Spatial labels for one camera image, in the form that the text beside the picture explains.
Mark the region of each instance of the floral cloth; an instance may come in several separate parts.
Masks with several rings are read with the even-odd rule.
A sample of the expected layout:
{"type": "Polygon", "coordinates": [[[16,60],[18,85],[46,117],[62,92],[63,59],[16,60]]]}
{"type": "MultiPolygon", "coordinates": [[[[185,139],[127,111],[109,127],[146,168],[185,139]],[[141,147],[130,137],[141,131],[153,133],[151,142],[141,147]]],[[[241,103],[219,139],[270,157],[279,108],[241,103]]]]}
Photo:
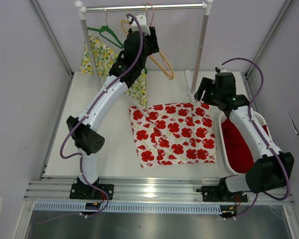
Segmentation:
{"type": "MultiPolygon", "coordinates": [[[[90,40],[95,58],[96,69],[99,76],[105,80],[109,75],[109,70],[118,57],[118,53],[106,46],[102,41],[100,41],[100,39],[93,35],[90,35],[90,40]]],[[[86,43],[84,46],[83,59],[81,63],[81,72],[83,74],[93,75],[93,68],[86,43]]],[[[147,107],[146,87],[146,74],[145,70],[143,69],[140,77],[136,79],[136,81],[132,84],[129,90],[126,91],[125,94],[131,96],[134,100],[139,102],[142,107],[145,108],[147,107]]]]}
{"type": "Polygon", "coordinates": [[[216,162],[209,105],[195,102],[142,110],[131,107],[130,117],[142,168],[216,162]]]}

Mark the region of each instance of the white wall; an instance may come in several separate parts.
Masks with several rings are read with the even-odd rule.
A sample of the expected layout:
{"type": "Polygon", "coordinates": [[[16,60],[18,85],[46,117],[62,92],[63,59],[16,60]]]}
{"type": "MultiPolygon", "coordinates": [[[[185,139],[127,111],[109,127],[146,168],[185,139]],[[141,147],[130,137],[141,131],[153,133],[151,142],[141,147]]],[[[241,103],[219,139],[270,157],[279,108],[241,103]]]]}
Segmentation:
{"type": "MultiPolygon", "coordinates": [[[[144,2],[141,0],[82,1],[87,6],[136,5],[144,2]]],[[[39,0],[39,2],[72,71],[79,70],[84,38],[74,0],[39,0]]],[[[151,1],[153,4],[195,2],[201,1],[151,1]]],[[[253,59],[283,2],[284,0],[215,0],[208,21],[201,69],[214,70],[220,62],[233,57],[253,59]]],[[[126,12],[112,12],[108,17],[109,26],[121,41],[126,38],[120,27],[125,14],[126,12]]],[[[105,13],[89,13],[88,25],[95,27],[105,25],[105,16],[105,13]]],[[[157,30],[159,46],[175,70],[193,70],[202,17],[200,9],[155,12],[153,25],[157,30]]],[[[157,69],[150,60],[147,64],[149,69],[157,69]]],[[[236,62],[232,65],[232,70],[246,71],[247,66],[244,62],[236,62]]]]}
{"type": "Polygon", "coordinates": [[[0,239],[39,175],[68,82],[29,3],[0,1],[0,239]]]}
{"type": "MultiPolygon", "coordinates": [[[[295,135],[288,116],[291,116],[299,131],[299,0],[295,1],[260,67],[264,71],[265,84],[257,106],[277,145],[295,157],[291,184],[299,216],[299,136],[295,135]]],[[[255,69],[251,76],[254,92],[259,82],[260,77],[255,69]]]]}

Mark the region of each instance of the clothes rack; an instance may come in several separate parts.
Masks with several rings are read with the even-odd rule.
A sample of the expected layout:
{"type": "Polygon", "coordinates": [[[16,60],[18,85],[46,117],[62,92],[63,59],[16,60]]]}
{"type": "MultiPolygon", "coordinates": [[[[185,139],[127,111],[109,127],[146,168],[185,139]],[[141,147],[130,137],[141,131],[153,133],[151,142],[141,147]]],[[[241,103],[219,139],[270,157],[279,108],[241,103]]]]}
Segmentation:
{"type": "Polygon", "coordinates": [[[97,73],[96,64],[95,64],[95,58],[92,51],[92,46],[90,42],[89,32],[86,24],[85,14],[90,12],[118,12],[118,11],[140,11],[140,10],[169,10],[169,9],[193,9],[193,8],[200,8],[203,10],[204,18],[202,22],[202,27],[200,31],[200,37],[199,37],[199,44],[197,49],[197,55],[196,55],[196,61],[194,66],[194,74],[193,78],[190,77],[189,71],[186,71],[186,78],[188,82],[189,91],[188,93],[193,97],[195,93],[196,83],[197,83],[197,76],[198,76],[198,70],[200,67],[200,59],[202,55],[203,45],[204,45],[204,39],[205,39],[205,33],[207,28],[207,22],[208,22],[208,16],[210,15],[210,9],[211,4],[213,0],[205,0],[205,2],[202,3],[192,3],[192,4],[164,4],[164,5],[153,5],[153,6],[146,6],[146,5],[136,5],[136,6],[99,6],[99,7],[88,7],[84,6],[83,3],[80,0],[75,1],[75,6],[77,8],[81,27],[84,34],[84,39],[88,48],[89,56],[91,59],[92,69],[94,77],[97,77],[96,84],[97,88],[101,88],[101,80],[97,73]]]}

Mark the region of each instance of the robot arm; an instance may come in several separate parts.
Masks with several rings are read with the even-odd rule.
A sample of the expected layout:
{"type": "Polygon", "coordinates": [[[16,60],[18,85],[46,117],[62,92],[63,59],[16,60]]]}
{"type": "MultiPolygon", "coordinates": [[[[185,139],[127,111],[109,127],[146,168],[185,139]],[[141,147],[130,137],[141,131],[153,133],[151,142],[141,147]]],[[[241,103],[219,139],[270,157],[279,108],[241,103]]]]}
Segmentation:
{"type": "Polygon", "coordinates": [[[217,106],[224,112],[241,133],[255,163],[246,174],[220,179],[218,188],[223,198],[231,197],[236,192],[260,193],[286,185],[283,171],[273,152],[279,156],[288,177],[292,171],[294,158],[289,152],[283,153],[273,143],[256,119],[252,108],[250,119],[249,101],[246,96],[236,94],[235,77],[232,73],[223,68],[221,71],[218,70],[215,80],[203,78],[195,99],[217,106]]]}
{"type": "MultiPolygon", "coordinates": [[[[139,31],[133,31],[136,23],[132,22],[132,28],[129,30],[127,39],[124,42],[124,50],[118,55],[116,62],[109,71],[104,85],[89,104],[89,106],[74,118],[70,116],[67,119],[67,125],[70,131],[81,124],[71,134],[74,139],[75,146],[79,153],[83,155],[82,171],[91,184],[98,180],[97,174],[97,152],[104,145],[105,139],[97,133],[105,115],[109,112],[116,100],[123,95],[141,75],[142,69],[145,67],[147,57],[153,53],[159,52],[154,27],[146,25],[146,16],[138,15],[137,20],[143,30],[143,48],[141,55],[134,67],[127,72],[127,69],[135,62],[139,53],[141,38],[139,31]]],[[[79,176],[84,184],[86,180],[79,176]]]]}

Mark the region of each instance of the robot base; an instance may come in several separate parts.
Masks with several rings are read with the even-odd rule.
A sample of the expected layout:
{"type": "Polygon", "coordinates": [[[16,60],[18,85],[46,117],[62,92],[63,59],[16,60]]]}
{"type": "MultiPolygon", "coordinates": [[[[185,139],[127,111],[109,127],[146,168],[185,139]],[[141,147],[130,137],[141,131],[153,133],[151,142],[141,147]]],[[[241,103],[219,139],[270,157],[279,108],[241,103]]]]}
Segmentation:
{"type": "Polygon", "coordinates": [[[243,196],[243,192],[235,192],[224,195],[220,193],[218,186],[202,186],[196,191],[202,194],[204,202],[235,203],[235,196],[238,196],[242,203],[248,202],[247,195],[243,196]]]}
{"type": "MultiPolygon", "coordinates": [[[[110,200],[113,199],[113,184],[99,184],[99,180],[97,180],[93,185],[105,191],[109,195],[110,200]]],[[[70,199],[102,200],[102,194],[77,178],[76,183],[72,184],[70,199]]]]}

